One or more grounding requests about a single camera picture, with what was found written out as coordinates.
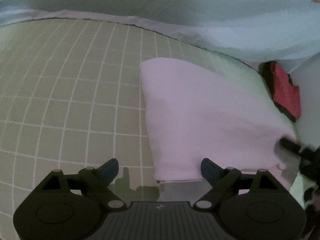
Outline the light blue carrot-print quilt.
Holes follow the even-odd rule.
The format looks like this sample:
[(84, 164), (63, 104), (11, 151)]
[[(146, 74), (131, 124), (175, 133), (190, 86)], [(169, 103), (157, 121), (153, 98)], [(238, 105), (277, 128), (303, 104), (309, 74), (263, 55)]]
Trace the light blue carrot-print quilt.
[(1, 25), (41, 18), (135, 25), (247, 62), (319, 53), (319, 0), (1, 0)]

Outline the red and black folded garment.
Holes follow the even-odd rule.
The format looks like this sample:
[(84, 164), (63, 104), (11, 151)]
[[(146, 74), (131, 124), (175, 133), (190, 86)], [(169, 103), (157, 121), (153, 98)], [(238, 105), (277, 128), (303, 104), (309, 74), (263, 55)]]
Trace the red and black folded garment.
[(292, 122), (301, 116), (299, 87), (292, 82), (291, 76), (275, 61), (265, 62), (260, 74), (265, 79), (275, 106)]

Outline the white garment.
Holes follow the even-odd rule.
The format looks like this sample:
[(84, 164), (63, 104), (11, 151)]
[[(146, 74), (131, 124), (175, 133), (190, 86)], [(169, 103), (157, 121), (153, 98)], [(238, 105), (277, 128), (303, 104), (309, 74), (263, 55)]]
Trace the white garment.
[(268, 94), (256, 96), (210, 70), (164, 57), (142, 62), (140, 77), (157, 181), (199, 181), (208, 158), (242, 172), (264, 168), (286, 189), (293, 185), (297, 159), (278, 141), (297, 136)]

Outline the green grid bed sheet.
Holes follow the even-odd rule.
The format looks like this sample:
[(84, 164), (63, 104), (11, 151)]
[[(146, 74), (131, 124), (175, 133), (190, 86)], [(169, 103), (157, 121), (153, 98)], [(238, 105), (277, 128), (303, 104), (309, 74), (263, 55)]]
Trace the green grid bed sheet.
[(291, 132), (261, 76), (231, 57), (129, 25), (49, 19), (1, 27), (1, 239), (12, 216), (52, 170), (75, 174), (117, 158), (111, 190), (123, 200), (188, 200), (206, 182), (155, 181), (139, 65), (154, 57), (194, 63), (263, 100)]

